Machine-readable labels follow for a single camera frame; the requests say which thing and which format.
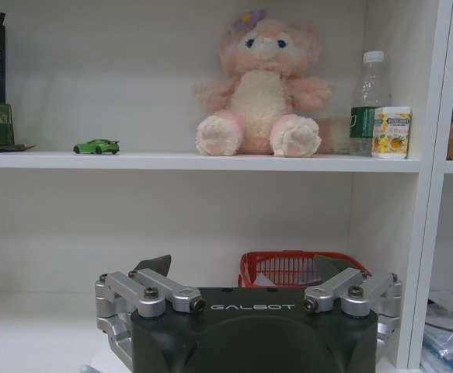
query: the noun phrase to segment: red plastic basket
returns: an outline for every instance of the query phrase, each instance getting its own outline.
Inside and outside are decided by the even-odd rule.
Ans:
[[[340,253],[308,251],[259,251],[245,253],[240,262],[239,287],[265,288],[254,284],[258,274],[269,278],[279,288],[304,288],[319,280],[319,273],[314,266],[315,255],[333,259],[347,260],[355,268],[370,274],[359,262]]]

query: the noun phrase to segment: metal clamp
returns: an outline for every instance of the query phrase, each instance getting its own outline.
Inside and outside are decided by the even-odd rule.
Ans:
[[[324,284],[305,289],[304,307],[310,313],[331,311],[337,298],[341,298],[342,312],[346,315],[366,317],[371,310],[378,315],[378,361],[400,325],[402,282],[395,274],[387,273],[364,280],[359,270],[348,268]]]
[[[144,318],[166,311],[166,299],[177,312],[195,313],[205,307],[200,291],[171,281],[150,269],[103,274],[95,283],[96,325],[109,338],[110,349],[130,369],[131,321],[134,310]]]
[[[304,307],[310,313],[331,311],[335,299],[341,297],[350,286],[362,281],[363,275],[359,270],[347,268],[319,286],[306,288]]]
[[[205,308],[205,301],[197,288],[178,284],[169,278],[157,274],[153,270],[143,269],[133,272],[133,279],[148,287],[155,287],[164,293],[177,312],[195,313]]]

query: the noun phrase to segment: model car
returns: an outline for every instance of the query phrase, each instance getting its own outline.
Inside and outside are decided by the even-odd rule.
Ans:
[[[96,139],[88,142],[76,144],[72,149],[74,153],[89,153],[89,154],[103,154],[112,153],[117,154],[119,151],[119,141],[111,141],[104,139]]]

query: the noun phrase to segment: shelving unit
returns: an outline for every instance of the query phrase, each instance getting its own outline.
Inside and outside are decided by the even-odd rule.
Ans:
[[[427,226],[423,241],[409,366],[420,364],[430,289],[453,291],[453,161],[446,161],[453,105],[453,12],[444,71]]]
[[[409,159],[196,154],[204,111],[192,87],[224,77],[221,36],[262,7],[319,31],[311,74],[337,87],[320,118],[349,115],[363,51],[385,51],[392,104],[413,108]],[[13,345],[14,367],[56,373],[108,350],[92,283],[144,257],[171,253],[172,278],[221,287],[235,285],[244,252],[305,249],[399,275],[402,325],[377,372],[418,368],[434,186],[453,167],[436,148],[447,136],[453,0],[0,0],[1,11],[16,140],[38,146],[0,154],[0,357]],[[123,151],[70,152],[99,137]]]

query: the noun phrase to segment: plastic bag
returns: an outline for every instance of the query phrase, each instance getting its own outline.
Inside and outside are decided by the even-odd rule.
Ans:
[[[439,304],[427,308],[421,369],[427,373],[453,373],[453,294],[431,294]]]

